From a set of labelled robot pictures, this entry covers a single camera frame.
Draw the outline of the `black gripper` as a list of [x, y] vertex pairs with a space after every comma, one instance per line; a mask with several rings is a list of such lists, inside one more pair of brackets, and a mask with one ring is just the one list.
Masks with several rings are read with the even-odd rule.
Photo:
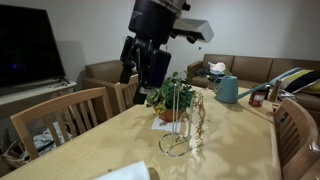
[[128, 84], [133, 69], [138, 72], [139, 84], [134, 98], [134, 104], [143, 104], [147, 93], [145, 88], [160, 88], [165, 78], [171, 54], [153, 47], [153, 41], [126, 37], [120, 56], [122, 71], [119, 82]]

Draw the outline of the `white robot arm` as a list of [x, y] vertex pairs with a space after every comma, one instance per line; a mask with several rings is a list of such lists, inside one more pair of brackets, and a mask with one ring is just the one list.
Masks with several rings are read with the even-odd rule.
[[165, 78], [171, 54], [160, 49], [172, 33], [182, 11], [191, 6], [186, 0], [135, 0], [127, 36], [120, 56], [122, 72], [119, 81], [129, 83], [133, 69], [138, 73], [138, 87], [133, 103], [143, 104], [147, 93], [160, 88]]

